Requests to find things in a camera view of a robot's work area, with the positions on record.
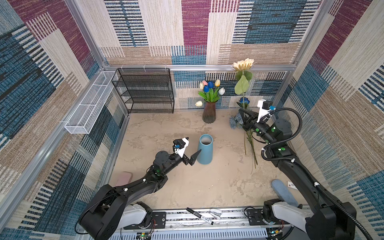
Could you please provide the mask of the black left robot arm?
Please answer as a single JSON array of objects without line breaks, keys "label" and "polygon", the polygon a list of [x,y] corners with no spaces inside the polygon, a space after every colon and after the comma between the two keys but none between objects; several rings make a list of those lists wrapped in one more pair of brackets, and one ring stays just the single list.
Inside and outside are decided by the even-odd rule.
[{"label": "black left robot arm", "polygon": [[158,152],[141,179],[123,186],[102,186],[75,225],[80,225],[95,240],[109,239],[117,229],[129,225],[120,223],[127,205],[160,190],[167,182],[167,174],[171,170],[180,163],[192,166],[200,153],[199,150],[188,158],[185,155],[168,154],[166,151]]}]

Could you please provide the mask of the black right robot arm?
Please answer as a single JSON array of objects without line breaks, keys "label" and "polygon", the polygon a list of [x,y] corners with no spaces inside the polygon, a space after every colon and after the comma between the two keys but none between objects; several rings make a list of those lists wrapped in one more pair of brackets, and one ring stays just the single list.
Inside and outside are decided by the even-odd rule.
[{"label": "black right robot arm", "polygon": [[[299,125],[295,132],[285,119],[276,120],[272,126],[267,124],[269,117],[280,111],[289,111],[298,117]],[[258,113],[247,109],[240,109],[239,113],[243,120],[243,129],[256,133],[266,143],[261,150],[261,157],[282,171],[310,206],[310,210],[305,211],[282,200],[265,201],[265,222],[288,222],[305,232],[311,240],[353,240],[356,228],[366,233],[365,228],[357,221],[357,212],[352,204],[343,203],[331,194],[288,146],[287,142],[302,130],[303,119],[298,111],[291,108],[261,108]]]}]

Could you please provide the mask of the pale blue hydrangea stem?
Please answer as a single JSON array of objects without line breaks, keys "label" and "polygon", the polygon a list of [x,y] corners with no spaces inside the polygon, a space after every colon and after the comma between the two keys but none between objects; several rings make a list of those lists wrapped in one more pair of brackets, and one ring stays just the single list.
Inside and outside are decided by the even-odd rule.
[{"label": "pale blue hydrangea stem", "polygon": [[[230,127],[232,129],[242,129],[244,125],[243,119],[240,115],[240,113],[237,113],[235,116],[230,117]],[[258,166],[258,161],[255,153],[255,145],[254,145],[254,138],[252,136],[252,130],[246,130],[246,136],[245,139],[249,142],[250,148],[251,148],[251,154],[254,161],[254,167],[256,168]]]}]

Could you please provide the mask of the blue tulip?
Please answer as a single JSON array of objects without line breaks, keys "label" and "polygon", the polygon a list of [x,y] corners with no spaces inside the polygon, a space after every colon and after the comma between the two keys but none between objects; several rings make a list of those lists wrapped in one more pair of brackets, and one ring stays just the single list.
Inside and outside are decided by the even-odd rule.
[{"label": "blue tulip", "polygon": [[213,82],[207,82],[208,85],[207,86],[204,86],[204,93],[208,94],[208,93],[211,93],[213,94],[214,93],[214,90],[215,90],[215,84]]}]

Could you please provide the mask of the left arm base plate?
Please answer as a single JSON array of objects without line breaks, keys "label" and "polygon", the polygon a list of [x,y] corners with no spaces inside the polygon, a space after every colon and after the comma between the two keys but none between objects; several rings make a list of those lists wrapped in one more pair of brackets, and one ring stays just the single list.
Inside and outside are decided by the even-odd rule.
[{"label": "left arm base plate", "polygon": [[138,225],[130,225],[123,227],[124,230],[150,230],[155,226],[155,230],[164,229],[166,227],[166,212],[152,212],[147,214],[144,220]]}]

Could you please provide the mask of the teal cylindrical vase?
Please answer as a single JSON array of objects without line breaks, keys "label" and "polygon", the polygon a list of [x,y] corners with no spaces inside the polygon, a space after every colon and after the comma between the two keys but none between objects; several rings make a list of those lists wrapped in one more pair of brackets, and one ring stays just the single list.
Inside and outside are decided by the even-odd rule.
[{"label": "teal cylindrical vase", "polygon": [[202,165],[208,165],[213,160],[213,142],[211,135],[204,134],[199,139],[198,150],[201,150],[197,161]]}]

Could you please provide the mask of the cream sunflower stem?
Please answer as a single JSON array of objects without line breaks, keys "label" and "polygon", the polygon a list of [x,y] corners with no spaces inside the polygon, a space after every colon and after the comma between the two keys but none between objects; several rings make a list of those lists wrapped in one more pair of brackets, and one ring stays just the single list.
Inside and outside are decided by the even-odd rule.
[{"label": "cream sunflower stem", "polygon": [[233,69],[235,70],[235,79],[237,84],[235,85],[235,94],[245,97],[246,92],[250,86],[250,81],[253,77],[253,73],[250,72],[254,59],[245,59],[242,61],[234,62],[232,64]]}]

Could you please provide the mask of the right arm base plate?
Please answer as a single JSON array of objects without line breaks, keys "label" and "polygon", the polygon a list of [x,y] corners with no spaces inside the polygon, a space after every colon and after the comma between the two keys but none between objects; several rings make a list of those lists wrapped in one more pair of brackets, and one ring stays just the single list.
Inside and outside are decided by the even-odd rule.
[{"label": "right arm base plate", "polygon": [[262,209],[255,209],[255,208],[245,208],[243,211],[245,217],[249,221],[250,226],[270,226],[270,227],[281,227],[281,226],[288,226],[290,227],[291,224],[282,221],[282,220],[272,220],[267,221],[263,217],[263,210]]}]

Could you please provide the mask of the yellow tulip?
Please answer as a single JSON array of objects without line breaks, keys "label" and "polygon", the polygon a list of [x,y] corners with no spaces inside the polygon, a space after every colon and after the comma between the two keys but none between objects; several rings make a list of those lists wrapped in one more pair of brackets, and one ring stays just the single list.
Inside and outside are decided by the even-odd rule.
[{"label": "yellow tulip", "polygon": [[220,81],[219,79],[217,79],[217,80],[215,81],[215,86],[216,86],[216,87],[219,87],[220,84],[221,84],[221,81]]}]

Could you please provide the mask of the pink flat tray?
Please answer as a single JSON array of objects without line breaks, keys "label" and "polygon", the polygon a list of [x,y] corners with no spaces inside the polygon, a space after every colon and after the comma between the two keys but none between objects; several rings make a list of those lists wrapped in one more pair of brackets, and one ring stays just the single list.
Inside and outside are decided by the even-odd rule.
[{"label": "pink flat tray", "polygon": [[118,180],[117,180],[115,186],[118,187],[118,186],[127,185],[127,184],[129,184],[132,181],[132,178],[133,178],[133,174],[132,173],[130,173],[130,172],[121,172],[119,177],[118,177]]}]

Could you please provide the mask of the dark red glass vase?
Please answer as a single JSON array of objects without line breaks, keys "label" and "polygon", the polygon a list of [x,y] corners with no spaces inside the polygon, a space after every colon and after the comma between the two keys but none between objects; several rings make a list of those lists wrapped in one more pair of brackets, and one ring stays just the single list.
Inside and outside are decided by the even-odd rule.
[{"label": "dark red glass vase", "polygon": [[216,103],[206,102],[204,112],[202,115],[203,121],[211,124],[216,120]]}]

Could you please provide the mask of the black marker pen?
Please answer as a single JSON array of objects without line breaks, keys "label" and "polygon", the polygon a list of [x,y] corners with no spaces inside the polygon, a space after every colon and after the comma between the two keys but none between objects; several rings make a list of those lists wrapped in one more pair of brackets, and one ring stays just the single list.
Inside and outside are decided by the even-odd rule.
[{"label": "black marker pen", "polygon": [[195,217],[199,218],[200,220],[203,220],[207,224],[209,224],[209,225],[213,225],[214,224],[214,222],[212,220],[210,220],[209,218],[204,217],[203,215],[199,214],[198,212],[194,211],[193,209],[186,208],[186,210],[189,213],[193,214]]}]

